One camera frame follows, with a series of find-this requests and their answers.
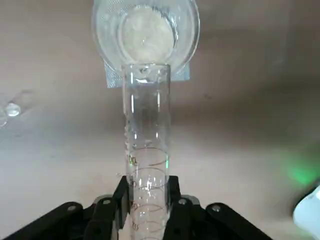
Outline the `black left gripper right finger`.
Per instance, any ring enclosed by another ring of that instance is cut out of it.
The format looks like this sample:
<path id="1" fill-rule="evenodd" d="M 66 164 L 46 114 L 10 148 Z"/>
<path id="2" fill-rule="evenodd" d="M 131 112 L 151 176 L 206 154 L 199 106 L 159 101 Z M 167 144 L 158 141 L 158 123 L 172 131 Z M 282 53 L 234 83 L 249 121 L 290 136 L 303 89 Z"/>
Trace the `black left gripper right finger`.
<path id="1" fill-rule="evenodd" d="M 164 240 L 271 240 L 228 205 L 215 202 L 202 208 L 194 196 L 182 195 L 179 178 L 171 175 L 166 193 L 169 218 Z"/>

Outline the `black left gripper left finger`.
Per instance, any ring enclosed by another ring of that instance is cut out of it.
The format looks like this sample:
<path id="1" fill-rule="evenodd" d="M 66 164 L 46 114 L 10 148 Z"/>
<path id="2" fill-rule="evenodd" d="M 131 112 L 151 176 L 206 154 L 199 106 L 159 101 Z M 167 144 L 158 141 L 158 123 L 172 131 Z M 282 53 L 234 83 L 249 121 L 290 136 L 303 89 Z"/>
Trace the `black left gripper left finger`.
<path id="1" fill-rule="evenodd" d="M 122 176 L 113 194 L 87 208 L 65 202 L 25 225 L 6 240 L 117 240 L 129 213 L 129 185 Z"/>

